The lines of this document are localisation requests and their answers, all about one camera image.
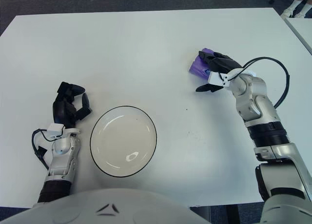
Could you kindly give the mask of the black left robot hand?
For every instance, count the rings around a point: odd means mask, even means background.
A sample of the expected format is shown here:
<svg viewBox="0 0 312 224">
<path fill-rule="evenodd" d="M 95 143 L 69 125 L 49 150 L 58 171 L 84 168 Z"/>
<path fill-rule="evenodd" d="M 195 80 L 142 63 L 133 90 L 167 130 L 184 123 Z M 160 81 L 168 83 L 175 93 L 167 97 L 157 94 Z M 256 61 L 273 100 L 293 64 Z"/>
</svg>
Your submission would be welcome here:
<svg viewBox="0 0 312 224">
<path fill-rule="evenodd" d="M 61 82 L 53 103 L 54 123 L 63 124 L 66 129 L 75 128 L 78 120 L 84 119 L 92 110 L 82 86 Z M 73 104 L 75 96 L 82 95 L 82 107 L 77 110 Z"/>
</svg>

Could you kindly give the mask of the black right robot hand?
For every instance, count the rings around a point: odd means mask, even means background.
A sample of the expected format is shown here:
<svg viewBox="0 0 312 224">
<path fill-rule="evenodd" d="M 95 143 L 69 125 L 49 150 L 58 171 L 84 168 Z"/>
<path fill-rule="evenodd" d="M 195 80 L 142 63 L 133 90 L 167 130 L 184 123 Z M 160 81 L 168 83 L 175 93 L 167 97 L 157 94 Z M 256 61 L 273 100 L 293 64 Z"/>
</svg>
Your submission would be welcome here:
<svg viewBox="0 0 312 224">
<path fill-rule="evenodd" d="M 206 64 L 208 66 L 208 70 L 210 72 L 219 72 L 223 74 L 229 73 L 233 69 L 242 68 L 242 66 L 237 63 L 232 58 L 227 55 L 223 55 L 218 52 L 214 52 L 209 49 L 203 49 L 198 52 L 198 58 L 202 64 Z M 196 88 L 196 92 L 207 92 L 210 91 L 212 93 L 223 89 L 222 86 L 213 85 L 213 84 L 205 84 L 198 88 Z"/>
</svg>

